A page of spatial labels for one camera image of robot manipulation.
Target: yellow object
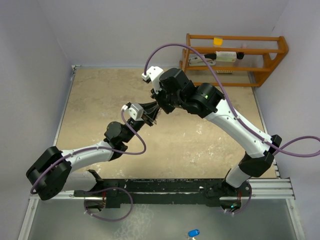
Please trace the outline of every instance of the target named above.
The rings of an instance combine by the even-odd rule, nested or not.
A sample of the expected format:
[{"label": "yellow object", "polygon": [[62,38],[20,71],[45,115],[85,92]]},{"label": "yellow object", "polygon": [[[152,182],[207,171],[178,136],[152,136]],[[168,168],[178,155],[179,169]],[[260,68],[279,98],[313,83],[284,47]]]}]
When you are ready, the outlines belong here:
[{"label": "yellow object", "polygon": [[224,40],[220,37],[213,38],[213,46],[215,47],[221,47]]}]

